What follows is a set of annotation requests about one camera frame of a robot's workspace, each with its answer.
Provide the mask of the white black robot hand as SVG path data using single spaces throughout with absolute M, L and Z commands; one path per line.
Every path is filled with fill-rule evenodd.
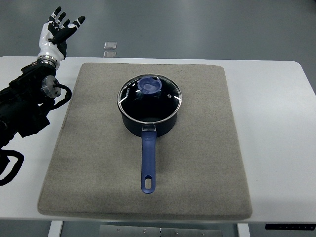
M 66 13 L 57 7 L 49 16 L 48 21 L 43 25 L 40 38 L 40 52 L 38 58 L 53 58 L 60 63 L 67 55 L 67 40 L 83 24 L 85 16 L 81 16 L 75 21 L 65 20 Z

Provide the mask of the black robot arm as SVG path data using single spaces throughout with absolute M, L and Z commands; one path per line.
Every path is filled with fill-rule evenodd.
M 22 75 L 0 92 L 0 146 L 14 138 L 38 133 L 50 124 L 50 111 L 70 101 L 71 90 L 56 76 L 57 64 L 42 56 L 22 68 Z

